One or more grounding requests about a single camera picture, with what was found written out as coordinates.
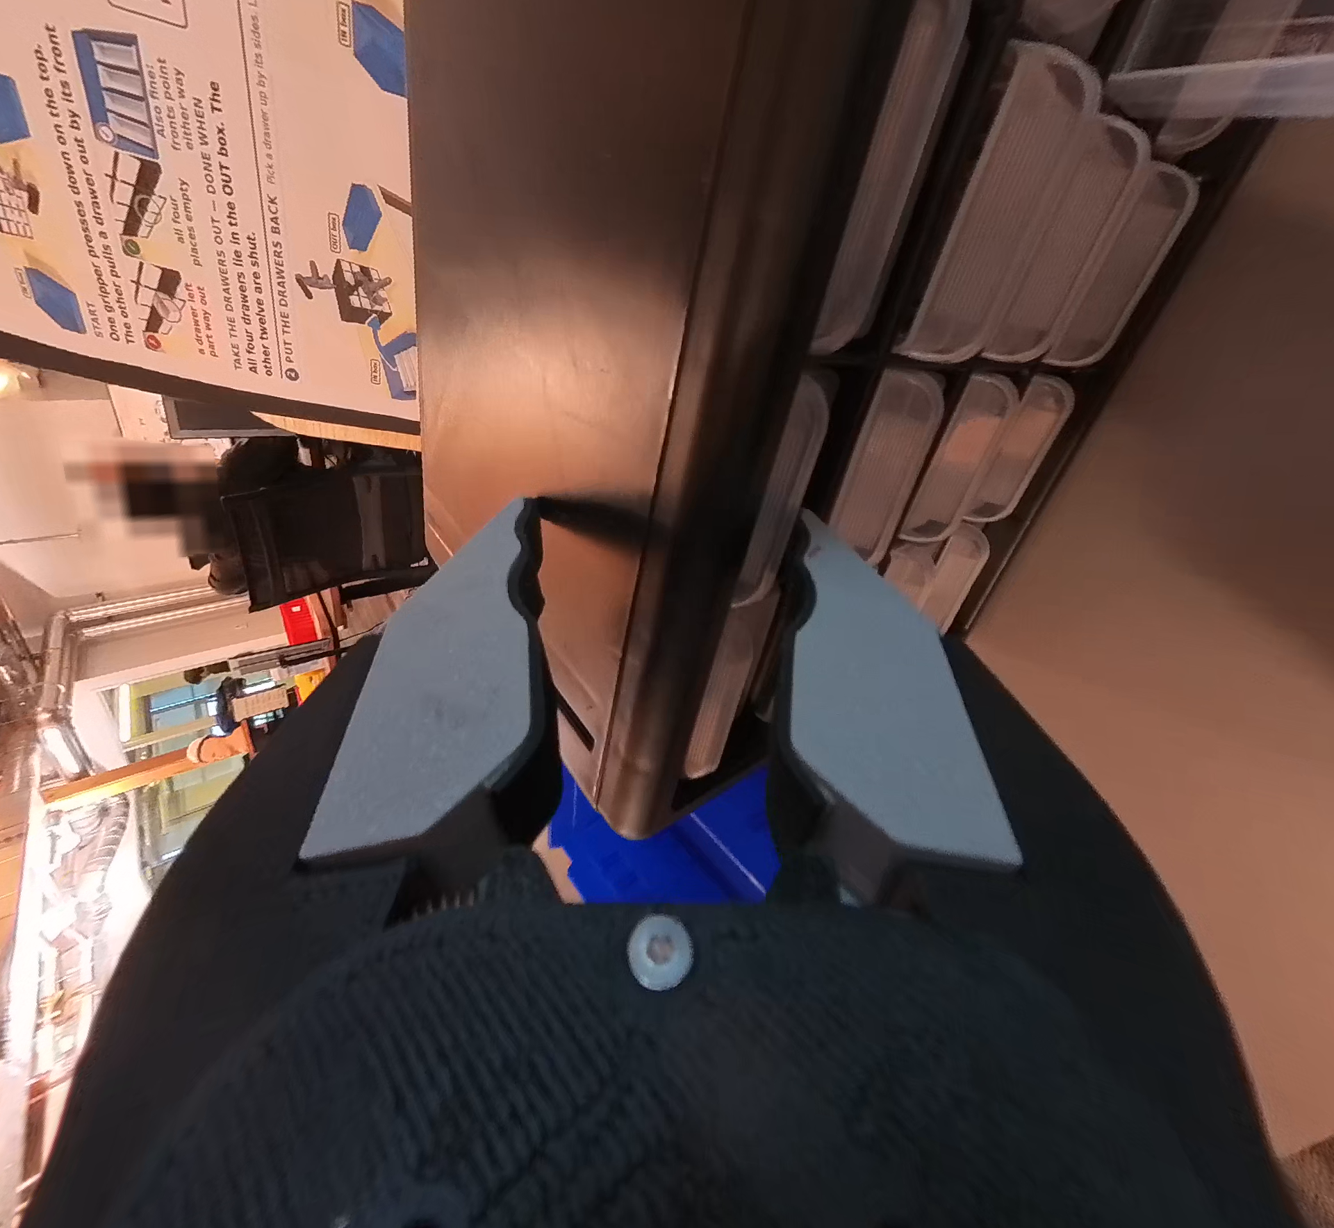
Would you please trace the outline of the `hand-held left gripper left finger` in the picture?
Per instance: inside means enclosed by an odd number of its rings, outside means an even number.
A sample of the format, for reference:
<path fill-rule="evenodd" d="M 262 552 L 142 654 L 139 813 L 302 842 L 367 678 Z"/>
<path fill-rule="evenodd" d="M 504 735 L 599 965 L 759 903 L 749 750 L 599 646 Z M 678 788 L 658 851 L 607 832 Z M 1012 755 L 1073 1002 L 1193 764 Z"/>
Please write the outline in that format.
<path fill-rule="evenodd" d="M 542 518 L 514 500 L 387 624 L 299 859 L 489 871 L 562 797 Z"/>

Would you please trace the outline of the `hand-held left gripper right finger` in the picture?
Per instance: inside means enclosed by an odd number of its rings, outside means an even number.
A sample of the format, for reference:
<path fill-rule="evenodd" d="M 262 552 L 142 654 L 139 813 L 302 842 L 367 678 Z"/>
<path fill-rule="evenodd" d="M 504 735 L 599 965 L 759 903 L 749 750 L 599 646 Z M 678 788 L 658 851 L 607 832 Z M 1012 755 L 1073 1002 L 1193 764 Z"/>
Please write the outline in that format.
<path fill-rule="evenodd" d="M 938 629 L 805 511 L 777 643 L 771 831 L 845 902 L 919 866 L 1011 878 L 1023 855 Z"/>

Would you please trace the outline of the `blue plastic bin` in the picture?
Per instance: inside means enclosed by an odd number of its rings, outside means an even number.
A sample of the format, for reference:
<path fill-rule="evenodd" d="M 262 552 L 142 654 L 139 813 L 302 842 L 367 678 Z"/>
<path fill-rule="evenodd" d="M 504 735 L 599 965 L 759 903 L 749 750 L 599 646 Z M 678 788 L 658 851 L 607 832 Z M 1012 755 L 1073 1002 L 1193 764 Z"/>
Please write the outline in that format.
<path fill-rule="evenodd" d="M 774 885 L 780 855 L 764 769 L 643 841 L 619 835 L 568 770 L 562 781 L 549 845 L 569 858 L 569 878 L 588 903 L 756 904 Z"/>

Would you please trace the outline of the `black drawer cabinet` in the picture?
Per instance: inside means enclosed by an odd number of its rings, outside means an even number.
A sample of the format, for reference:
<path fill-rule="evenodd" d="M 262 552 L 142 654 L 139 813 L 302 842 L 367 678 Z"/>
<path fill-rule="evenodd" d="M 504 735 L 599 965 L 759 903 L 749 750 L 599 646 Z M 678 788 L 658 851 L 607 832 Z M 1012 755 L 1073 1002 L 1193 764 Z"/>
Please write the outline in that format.
<path fill-rule="evenodd" d="M 688 753 L 914 0 L 408 0 L 425 491 L 545 511 L 565 767 L 622 837 Z"/>

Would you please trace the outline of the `bank of clear drawers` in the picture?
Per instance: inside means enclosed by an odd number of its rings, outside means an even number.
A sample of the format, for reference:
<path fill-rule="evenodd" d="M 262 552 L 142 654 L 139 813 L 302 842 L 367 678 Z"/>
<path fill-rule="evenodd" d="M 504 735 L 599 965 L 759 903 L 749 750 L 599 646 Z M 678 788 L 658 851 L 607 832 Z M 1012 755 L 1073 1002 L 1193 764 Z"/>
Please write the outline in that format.
<path fill-rule="evenodd" d="M 975 623 L 1274 119 L 1162 157 L 1108 95 L 1138 0 L 914 0 L 688 774 L 753 756 L 804 506 L 943 633 Z"/>

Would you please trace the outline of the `clear plastic drawer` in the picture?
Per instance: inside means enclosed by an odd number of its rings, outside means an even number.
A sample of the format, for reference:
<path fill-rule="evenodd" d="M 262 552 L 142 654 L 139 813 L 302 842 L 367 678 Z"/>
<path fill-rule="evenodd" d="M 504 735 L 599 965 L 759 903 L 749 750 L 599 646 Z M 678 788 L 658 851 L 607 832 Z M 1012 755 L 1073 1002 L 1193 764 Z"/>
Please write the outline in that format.
<path fill-rule="evenodd" d="M 1333 0 L 1138 0 L 1108 95 L 1179 157 L 1237 119 L 1330 118 L 1332 50 Z"/>

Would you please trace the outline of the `black office chair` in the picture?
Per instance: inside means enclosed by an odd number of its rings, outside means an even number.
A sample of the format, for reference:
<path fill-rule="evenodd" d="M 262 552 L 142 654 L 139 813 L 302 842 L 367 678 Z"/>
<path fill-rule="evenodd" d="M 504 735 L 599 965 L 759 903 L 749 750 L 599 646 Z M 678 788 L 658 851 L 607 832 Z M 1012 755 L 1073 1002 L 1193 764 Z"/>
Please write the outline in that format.
<path fill-rule="evenodd" d="M 422 586 L 436 571 L 426 538 L 419 453 L 339 445 L 333 464 L 302 460 L 315 443 L 234 445 L 208 507 L 208 549 L 193 558 L 210 586 L 254 613 L 326 589 L 358 596 Z"/>

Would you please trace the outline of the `wooden beam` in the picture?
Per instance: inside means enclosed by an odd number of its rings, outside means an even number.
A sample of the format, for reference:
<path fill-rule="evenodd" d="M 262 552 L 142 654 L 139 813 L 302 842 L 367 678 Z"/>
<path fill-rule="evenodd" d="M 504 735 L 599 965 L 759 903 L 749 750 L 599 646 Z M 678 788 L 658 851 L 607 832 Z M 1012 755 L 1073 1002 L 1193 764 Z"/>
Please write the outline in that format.
<path fill-rule="evenodd" d="M 78 808 L 124 797 L 143 787 L 159 784 L 180 773 L 244 759 L 245 746 L 228 738 L 204 738 L 187 749 L 163 753 L 116 770 L 40 787 L 40 800 L 49 808 Z"/>

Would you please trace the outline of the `silver ventilation pipe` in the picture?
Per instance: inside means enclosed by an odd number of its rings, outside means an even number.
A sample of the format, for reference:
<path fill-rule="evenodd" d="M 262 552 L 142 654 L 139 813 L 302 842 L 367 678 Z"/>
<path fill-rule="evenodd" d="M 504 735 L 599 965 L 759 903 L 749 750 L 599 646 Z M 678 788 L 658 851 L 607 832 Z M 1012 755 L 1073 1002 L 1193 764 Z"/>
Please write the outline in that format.
<path fill-rule="evenodd" d="M 248 595 L 227 596 L 210 586 L 174 586 L 57 610 L 37 643 L 3 605 L 3 723 L 43 715 L 68 718 L 78 651 L 85 643 L 136 636 L 214 614 L 248 612 Z"/>

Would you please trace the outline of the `printed instruction poster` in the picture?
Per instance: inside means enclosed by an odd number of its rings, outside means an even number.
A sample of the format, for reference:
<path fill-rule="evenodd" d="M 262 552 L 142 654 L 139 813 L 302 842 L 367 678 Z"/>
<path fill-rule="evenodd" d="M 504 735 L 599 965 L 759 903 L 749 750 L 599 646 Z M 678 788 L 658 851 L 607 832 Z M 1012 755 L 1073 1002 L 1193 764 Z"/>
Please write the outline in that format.
<path fill-rule="evenodd" d="M 3 354 L 419 426 L 404 0 L 2 0 Z"/>

